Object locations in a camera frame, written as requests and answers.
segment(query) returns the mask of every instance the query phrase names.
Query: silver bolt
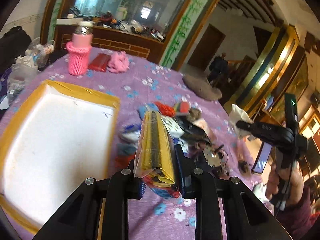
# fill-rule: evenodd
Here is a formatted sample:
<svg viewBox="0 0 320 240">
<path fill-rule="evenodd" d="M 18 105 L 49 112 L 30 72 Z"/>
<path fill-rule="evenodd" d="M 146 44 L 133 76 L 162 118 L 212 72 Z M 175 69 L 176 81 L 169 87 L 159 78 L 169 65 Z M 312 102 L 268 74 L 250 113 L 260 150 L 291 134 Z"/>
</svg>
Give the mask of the silver bolt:
<svg viewBox="0 0 320 240">
<path fill-rule="evenodd" d="M 85 180 L 85 183 L 86 183 L 87 185 L 91 185 L 91 184 L 94 183 L 94 179 L 93 179 L 93 178 L 87 178 L 87 179 Z"/>
<path fill-rule="evenodd" d="M 231 182 L 234 183 L 234 184 L 238 184 L 240 183 L 240 179 L 238 177 L 231 177 Z"/>
<path fill-rule="evenodd" d="M 122 173 L 123 175 L 129 175 L 129 174 L 131 173 L 131 170 L 130 170 L 130 169 L 123 169 L 123 170 L 121 171 L 121 173 Z"/>
<path fill-rule="evenodd" d="M 197 175 L 201 175 L 203 173 L 203 170 L 201 170 L 200 168 L 195 168 L 193 172 Z"/>
</svg>

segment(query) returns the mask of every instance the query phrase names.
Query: smartphone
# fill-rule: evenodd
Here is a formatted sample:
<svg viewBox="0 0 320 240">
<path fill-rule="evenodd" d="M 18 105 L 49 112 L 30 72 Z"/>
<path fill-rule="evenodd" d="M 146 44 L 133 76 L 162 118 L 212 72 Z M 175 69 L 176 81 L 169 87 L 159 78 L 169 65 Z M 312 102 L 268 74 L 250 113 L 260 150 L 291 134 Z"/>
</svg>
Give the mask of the smartphone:
<svg viewBox="0 0 320 240">
<path fill-rule="evenodd" d="M 258 156 L 254 165 L 251 169 L 252 174 L 261 175 L 263 173 L 264 167 L 267 164 L 272 146 L 268 143 L 262 142 Z"/>
</svg>

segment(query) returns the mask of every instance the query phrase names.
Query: pink knitted bottle cover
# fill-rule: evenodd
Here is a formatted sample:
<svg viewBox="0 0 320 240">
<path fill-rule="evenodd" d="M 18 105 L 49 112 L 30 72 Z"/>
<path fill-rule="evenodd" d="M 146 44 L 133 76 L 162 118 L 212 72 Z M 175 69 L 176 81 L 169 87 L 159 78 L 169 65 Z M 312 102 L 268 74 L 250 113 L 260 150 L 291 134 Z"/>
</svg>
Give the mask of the pink knitted bottle cover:
<svg viewBox="0 0 320 240">
<path fill-rule="evenodd" d="M 72 41 L 66 44 L 69 51 L 69 73 L 71 75 L 81 75 L 85 73 L 89 65 L 89 55 L 92 46 L 86 48 L 75 48 Z"/>
</svg>

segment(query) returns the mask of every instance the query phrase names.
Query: hand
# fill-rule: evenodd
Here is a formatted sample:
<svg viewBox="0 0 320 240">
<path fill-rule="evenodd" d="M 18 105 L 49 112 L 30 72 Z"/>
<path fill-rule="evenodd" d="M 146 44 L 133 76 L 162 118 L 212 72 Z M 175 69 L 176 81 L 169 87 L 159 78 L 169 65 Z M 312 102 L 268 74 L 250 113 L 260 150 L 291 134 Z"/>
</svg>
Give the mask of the hand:
<svg viewBox="0 0 320 240">
<path fill-rule="evenodd" d="M 272 195 L 275 195 L 279 192 L 279 177 L 284 180 L 289 180 L 290 168 L 279 170 L 279 174 L 276 172 L 276 165 L 273 164 L 271 167 L 271 172 L 269 174 L 269 179 L 267 183 L 266 197 L 270 200 Z M 292 168 L 292 175 L 290 179 L 291 191 L 289 199 L 286 202 L 286 207 L 291 205 L 296 205 L 303 193 L 303 178 L 299 173 L 297 167 Z"/>
</svg>

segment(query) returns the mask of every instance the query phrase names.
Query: table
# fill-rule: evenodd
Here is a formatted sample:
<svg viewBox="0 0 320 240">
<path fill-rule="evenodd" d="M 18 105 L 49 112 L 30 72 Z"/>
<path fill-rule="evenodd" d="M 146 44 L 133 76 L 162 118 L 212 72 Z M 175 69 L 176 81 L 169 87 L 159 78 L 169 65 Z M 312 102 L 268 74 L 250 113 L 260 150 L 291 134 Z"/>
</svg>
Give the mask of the table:
<svg viewBox="0 0 320 240">
<path fill-rule="evenodd" d="M 98 53 L 111 54 L 112 51 L 92 48 L 90 60 L 93 60 Z M 0 122 L 0 134 L 3 133 L 24 100 L 43 80 L 68 82 L 115 95 L 121 99 L 121 110 L 118 115 L 116 134 L 110 153 L 109 175 L 111 176 L 116 171 L 113 163 L 117 154 L 116 144 L 120 142 L 117 131 L 125 125 L 141 122 L 137 112 L 138 106 L 154 101 L 161 101 L 173 106 L 176 102 L 184 100 L 202 111 L 202 117 L 217 137 L 216 143 L 224 144 L 224 149 L 229 154 L 228 166 L 233 169 L 230 176 L 241 178 L 250 189 L 257 182 L 261 182 L 260 176 L 243 177 L 239 172 L 237 168 L 239 159 L 245 159 L 251 164 L 254 161 L 244 141 L 236 137 L 229 125 L 228 115 L 218 101 L 209 102 L 196 96 L 183 84 L 183 74 L 181 73 L 163 68 L 143 58 L 130 55 L 128 57 L 130 70 L 126 73 L 114 74 L 108 71 L 102 73 L 88 70 L 85 74 L 79 76 L 71 76 L 68 73 L 68 55 L 58 59 L 53 65 L 40 73 L 31 84 L 26 86 L 10 106 Z M 196 200 L 164 200 L 147 188 L 142 200 L 129 200 L 128 210 L 130 240 L 194 239 Z M 9 218 L 9 220 L 23 240 L 33 238 L 33 235 L 24 230 L 13 219 Z"/>
</svg>

